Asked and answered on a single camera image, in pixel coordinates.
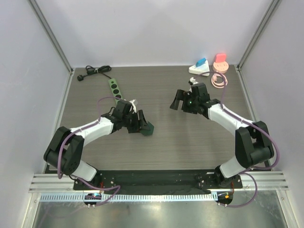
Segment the dark green cube plug adapter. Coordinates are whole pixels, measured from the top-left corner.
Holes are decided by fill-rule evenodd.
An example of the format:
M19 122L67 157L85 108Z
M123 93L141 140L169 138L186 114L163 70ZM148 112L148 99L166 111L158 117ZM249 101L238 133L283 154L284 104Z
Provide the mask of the dark green cube plug adapter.
M147 122L147 124L139 132L144 136L151 136L154 132L154 125Z

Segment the white triangular socket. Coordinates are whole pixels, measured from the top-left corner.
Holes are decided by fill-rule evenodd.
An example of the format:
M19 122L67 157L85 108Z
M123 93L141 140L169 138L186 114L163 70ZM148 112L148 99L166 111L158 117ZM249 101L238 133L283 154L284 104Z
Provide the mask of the white triangular socket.
M188 72L190 74L194 74L194 75L203 75L203 76L209 76L209 63L208 60L206 61L206 63L200 67L195 67L195 64L190 66L188 69Z

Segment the blue plug adapter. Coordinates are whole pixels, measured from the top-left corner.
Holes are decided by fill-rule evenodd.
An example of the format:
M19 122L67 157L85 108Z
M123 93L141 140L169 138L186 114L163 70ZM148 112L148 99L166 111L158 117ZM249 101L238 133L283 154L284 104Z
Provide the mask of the blue plug adapter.
M200 66L204 65L206 63L206 61L207 61L206 58L202 58L202 59L198 60L195 64L195 67L200 67Z

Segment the green power strip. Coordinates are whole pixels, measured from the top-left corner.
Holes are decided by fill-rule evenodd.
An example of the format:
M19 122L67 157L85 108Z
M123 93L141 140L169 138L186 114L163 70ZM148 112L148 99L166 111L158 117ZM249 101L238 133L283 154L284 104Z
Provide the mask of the green power strip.
M123 96L121 94L121 90L120 90L115 78L109 79L108 83L109 83L110 89L112 91L113 97L115 97L115 102L117 104L118 101L123 98Z

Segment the pink round socket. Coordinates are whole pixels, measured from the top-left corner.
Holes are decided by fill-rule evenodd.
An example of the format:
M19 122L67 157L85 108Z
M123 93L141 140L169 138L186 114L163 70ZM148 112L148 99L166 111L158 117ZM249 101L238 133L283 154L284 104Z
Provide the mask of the pink round socket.
M225 73L228 71L229 64L224 62L214 62L212 68L215 72Z

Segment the pink plug adapter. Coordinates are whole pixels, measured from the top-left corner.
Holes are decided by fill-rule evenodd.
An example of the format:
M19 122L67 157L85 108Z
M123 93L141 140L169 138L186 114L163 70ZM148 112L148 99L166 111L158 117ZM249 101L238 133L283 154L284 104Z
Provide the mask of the pink plug adapter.
M216 63L221 63L226 61L227 55L225 53L218 53L215 56L215 62Z

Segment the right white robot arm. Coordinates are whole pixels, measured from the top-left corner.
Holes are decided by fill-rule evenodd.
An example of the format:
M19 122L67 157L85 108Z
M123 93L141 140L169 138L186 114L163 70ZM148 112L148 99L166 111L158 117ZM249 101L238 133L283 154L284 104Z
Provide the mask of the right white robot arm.
M273 158L275 152L267 125L242 118L227 109L220 100L211 99L204 83L190 86L189 91L177 90L170 108L201 114L228 130L235 137L235 154L214 170L214 182L220 188L230 186L242 172Z

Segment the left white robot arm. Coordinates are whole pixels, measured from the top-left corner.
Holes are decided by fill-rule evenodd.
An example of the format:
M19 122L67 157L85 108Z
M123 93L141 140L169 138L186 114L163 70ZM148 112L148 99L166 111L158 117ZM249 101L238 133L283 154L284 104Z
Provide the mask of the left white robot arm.
M62 175L75 176L84 180L91 190L97 189L101 178L97 169L81 160L83 148L96 139L126 128L128 133L153 134L154 126L145 120L143 110L136 109L136 101L120 100L109 112L83 126L68 129L59 127L51 139L44 161L57 168L59 178Z

